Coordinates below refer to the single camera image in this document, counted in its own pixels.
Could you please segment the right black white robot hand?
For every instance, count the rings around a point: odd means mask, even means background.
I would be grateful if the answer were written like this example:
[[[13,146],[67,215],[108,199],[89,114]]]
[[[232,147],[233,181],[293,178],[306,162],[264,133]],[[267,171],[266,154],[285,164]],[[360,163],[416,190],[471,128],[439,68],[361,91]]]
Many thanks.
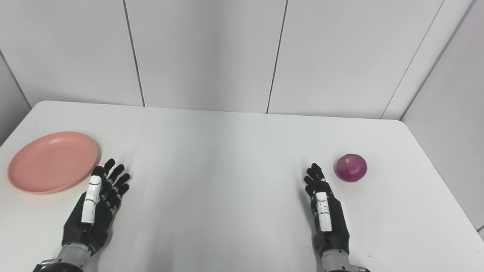
[[[341,202],[334,196],[321,167],[315,162],[306,170],[304,182],[316,229],[313,236],[316,252],[319,256],[329,250],[349,254],[350,234]]]

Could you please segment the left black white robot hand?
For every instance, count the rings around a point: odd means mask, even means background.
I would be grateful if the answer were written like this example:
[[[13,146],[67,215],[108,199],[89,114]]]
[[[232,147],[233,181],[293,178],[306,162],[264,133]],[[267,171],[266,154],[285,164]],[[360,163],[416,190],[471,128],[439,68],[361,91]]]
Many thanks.
[[[123,196],[130,189],[130,179],[125,165],[117,164],[113,158],[96,166],[90,174],[86,191],[64,224],[62,246],[81,244],[91,255],[102,249]]]

